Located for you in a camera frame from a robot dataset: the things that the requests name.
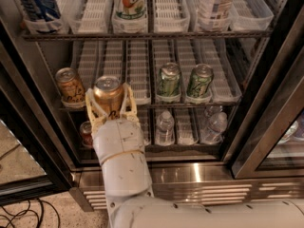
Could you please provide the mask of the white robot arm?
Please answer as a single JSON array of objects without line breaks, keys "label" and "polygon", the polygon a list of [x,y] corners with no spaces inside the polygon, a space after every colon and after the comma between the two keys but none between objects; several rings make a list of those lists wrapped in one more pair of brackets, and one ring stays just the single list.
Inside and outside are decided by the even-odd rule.
[{"label": "white robot arm", "polygon": [[110,228],[304,228],[301,199],[205,207],[155,198],[131,87],[123,84],[116,120],[97,104],[92,89],[85,104]]}]

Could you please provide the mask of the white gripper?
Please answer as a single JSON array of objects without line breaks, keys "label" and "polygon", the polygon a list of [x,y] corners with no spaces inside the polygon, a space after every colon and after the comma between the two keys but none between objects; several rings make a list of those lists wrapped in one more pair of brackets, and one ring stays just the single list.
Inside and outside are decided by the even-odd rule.
[{"label": "white gripper", "polygon": [[121,154],[144,152],[143,131],[129,84],[123,83],[119,120],[107,121],[108,115],[97,104],[92,88],[85,93],[85,105],[91,123],[93,148],[100,165]]}]

